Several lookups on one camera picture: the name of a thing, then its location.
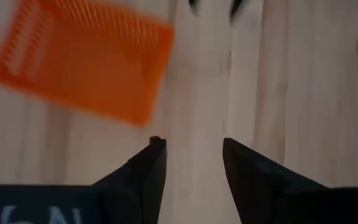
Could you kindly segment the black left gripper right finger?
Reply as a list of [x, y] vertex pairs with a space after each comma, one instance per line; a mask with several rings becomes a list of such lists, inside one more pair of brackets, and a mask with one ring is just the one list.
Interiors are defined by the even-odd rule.
[[232, 138], [223, 161], [242, 224], [358, 224], [358, 187], [326, 187]]

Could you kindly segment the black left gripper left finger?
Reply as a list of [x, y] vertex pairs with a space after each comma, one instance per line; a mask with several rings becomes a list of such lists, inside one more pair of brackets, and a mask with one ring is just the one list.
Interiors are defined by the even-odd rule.
[[0, 185], [0, 224], [158, 224], [167, 142], [149, 145], [91, 185]]

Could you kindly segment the orange plastic basket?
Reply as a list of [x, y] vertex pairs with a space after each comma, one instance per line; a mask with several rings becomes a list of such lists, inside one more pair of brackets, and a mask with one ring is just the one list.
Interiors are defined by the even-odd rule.
[[134, 126], [149, 123], [171, 24], [122, 4], [18, 0], [0, 42], [0, 85]]

